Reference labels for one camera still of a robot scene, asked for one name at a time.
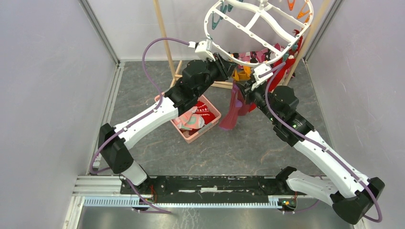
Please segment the maroon purple sock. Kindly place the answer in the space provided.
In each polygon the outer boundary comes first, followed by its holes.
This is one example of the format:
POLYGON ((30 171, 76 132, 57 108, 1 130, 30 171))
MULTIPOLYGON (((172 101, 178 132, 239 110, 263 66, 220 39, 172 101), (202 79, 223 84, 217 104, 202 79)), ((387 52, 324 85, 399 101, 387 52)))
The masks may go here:
POLYGON ((252 112, 256 109, 256 104, 246 104, 245 99, 241 94, 238 94, 237 99, 242 103, 242 106, 238 111, 239 116, 245 116, 247 113, 252 112))
POLYGON ((226 131, 233 130, 239 117, 238 112, 244 106, 244 104, 244 97, 241 94, 240 88, 238 87, 236 81, 233 81, 229 110, 226 116, 219 123, 219 127, 226 131))

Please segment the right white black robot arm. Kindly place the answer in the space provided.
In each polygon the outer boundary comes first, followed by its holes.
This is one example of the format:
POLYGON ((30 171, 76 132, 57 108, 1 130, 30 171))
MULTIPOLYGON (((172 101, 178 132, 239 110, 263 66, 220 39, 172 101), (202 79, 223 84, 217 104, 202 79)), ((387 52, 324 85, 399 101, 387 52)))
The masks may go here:
POLYGON ((333 208, 350 224, 362 218, 380 223, 383 216, 378 204, 385 184, 369 178, 345 161, 321 137, 314 126, 297 111, 299 99, 288 86, 277 86, 269 92, 267 86, 253 88, 248 83, 237 83, 247 103, 254 103, 272 122, 276 135, 311 160, 330 180, 324 181, 303 174, 292 167, 281 172, 276 189, 282 195, 291 191, 305 193, 333 208))

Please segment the plain red sock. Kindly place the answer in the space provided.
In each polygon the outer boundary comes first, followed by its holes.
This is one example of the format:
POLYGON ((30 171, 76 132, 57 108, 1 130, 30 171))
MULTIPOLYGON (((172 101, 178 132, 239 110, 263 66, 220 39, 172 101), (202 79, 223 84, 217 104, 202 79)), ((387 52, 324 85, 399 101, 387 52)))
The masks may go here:
POLYGON ((268 91, 271 92, 273 91, 276 86, 280 83, 280 81, 283 79, 286 71, 291 68, 291 66, 294 64, 295 58, 293 55, 289 55, 288 58, 285 61, 285 65, 281 68, 281 70, 272 78, 273 81, 271 82, 268 91))

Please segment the white round clip hanger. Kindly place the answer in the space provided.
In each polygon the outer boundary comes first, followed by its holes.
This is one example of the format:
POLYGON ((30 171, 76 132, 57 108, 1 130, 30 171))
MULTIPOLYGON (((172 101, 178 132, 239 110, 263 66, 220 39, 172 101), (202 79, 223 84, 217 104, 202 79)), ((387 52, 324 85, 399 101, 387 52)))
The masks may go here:
POLYGON ((258 4, 247 3, 240 0, 219 0, 217 1, 206 13, 204 18, 204 34, 206 38, 212 39, 212 48, 218 50, 219 54, 224 55, 230 61, 248 67, 256 67, 257 63, 243 62, 235 57, 233 57, 228 51, 224 50, 220 45, 219 41, 212 38, 209 29, 215 30, 218 23, 222 20, 229 22, 236 29, 242 31, 249 38, 254 39, 264 48, 269 48, 276 54, 274 59, 268 62, 264 62, 267 65, 275 63, 277 60, 282 58, 293 45, 299 44, 302 46, 303 37, 305 32, 311 27, 314 8, 310 0, 306 0, 299 14, 294 17, 287 12, 283 11, 281 8, 271 4, 267 0, 260 0, 258 4), (232 9, 245 10, 253 13, 253 17, 246 24, 242 25, 227 12, 231 12, 232 9), (272 15, 273 13, 280 15, 291 23, 295 24, 299 29, 293 34, 289 33, 278 23, 278 21, 272 15), (278 50, 271 42, 266 40, 266 34, 273 32, 282 40, 285 41, 285 48, 283 50, 278 50))

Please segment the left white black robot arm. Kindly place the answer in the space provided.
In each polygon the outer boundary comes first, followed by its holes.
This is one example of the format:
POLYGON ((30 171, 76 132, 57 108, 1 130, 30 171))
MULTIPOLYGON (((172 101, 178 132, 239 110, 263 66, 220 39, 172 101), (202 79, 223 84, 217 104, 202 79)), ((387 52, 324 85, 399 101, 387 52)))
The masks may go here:
POLYGON ((236 67, 236 63, 226 61, 217 53, 214 61, 189 61, 182 77, 161 94, 153 106, 114 127, 109 123, 102 125, 98 149, 113 173, 126 177, 138 194, 147 193, 150 188, 148 175, 129 150, 157 127, 196 106, 198 99, 214 82, 228 80, 236 67))

